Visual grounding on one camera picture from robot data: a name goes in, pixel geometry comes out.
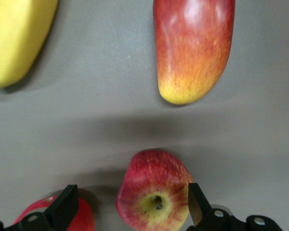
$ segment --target gray surface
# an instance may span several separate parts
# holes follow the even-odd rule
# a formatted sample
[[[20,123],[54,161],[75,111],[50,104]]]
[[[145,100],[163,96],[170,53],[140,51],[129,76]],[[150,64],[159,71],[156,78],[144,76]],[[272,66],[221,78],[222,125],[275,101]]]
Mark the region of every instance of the gray surface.
[[[289,231],[289,0],[236,1],[227,68],[184,107],[158,92],[152,2],[61,1],[32,71],[0,91],[0,219],[76,183],[96,230],[131,230],[118,187],[135,153],[163,147],[211,203]]]

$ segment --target apple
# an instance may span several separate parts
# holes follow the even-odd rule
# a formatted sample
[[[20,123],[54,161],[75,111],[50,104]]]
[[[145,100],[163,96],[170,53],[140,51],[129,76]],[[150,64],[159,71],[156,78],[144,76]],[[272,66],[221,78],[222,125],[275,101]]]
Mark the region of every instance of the apple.
[[[21,213],[21,215],[19,215],[14,224],[21,221],[29,213],[43,212],[57,197],[58,195],[50,196],[34,202],[28,208],[26,208]],[[95,231],[95,221],[91,207],[81,197],[79,197],[78,202],[78,212],[74,216],[74,219],[72,220],[66,231]]]
[[[177,231],[189,214],[192,177],[170,153],[160,149],[137,153],[116,197],[120,217],[137,231]]]
[[[202,98],[228,62],[235,0],[154,0],[158,89],[173,104]]]

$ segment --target yellow banana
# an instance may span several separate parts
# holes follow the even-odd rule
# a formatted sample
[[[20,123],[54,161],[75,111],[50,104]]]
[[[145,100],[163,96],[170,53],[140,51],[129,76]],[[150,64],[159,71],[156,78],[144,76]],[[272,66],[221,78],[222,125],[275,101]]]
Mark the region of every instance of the yellow banana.
[[[37,57],[59,0],[0,0],[0,89],[21,80]]]

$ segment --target silver screw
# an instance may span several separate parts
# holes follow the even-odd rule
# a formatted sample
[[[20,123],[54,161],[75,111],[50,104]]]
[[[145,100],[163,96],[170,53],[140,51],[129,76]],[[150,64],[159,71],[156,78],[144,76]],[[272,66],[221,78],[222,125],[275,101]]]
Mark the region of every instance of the silver screw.
[[[254,222],[255,222],[257,225],[265,225],[265,221],[264,221],[262,218],[255,218],[255,219],[254,219]]]
[[[37,218],[38,218],[38,216],[33,215],[33,216],[31,216],[31,217],[28,218],[28,221],[31,222],[31,221],[36,220]]]
[[[214,212],[214,215],[217,216],[218,218],[222,218],[223,217],[223,212],[221,210],[216,210]]]

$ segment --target apple stem cavity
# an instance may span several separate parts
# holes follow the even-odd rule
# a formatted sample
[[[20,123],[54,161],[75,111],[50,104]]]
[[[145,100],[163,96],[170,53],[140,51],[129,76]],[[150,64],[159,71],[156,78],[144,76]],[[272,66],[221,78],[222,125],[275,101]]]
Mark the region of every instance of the apple stem cavity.
[[[160,196],[153,196],[152,200],[154,202],[155,209],[161,210],[163,208],[162,198],[160,198]]]

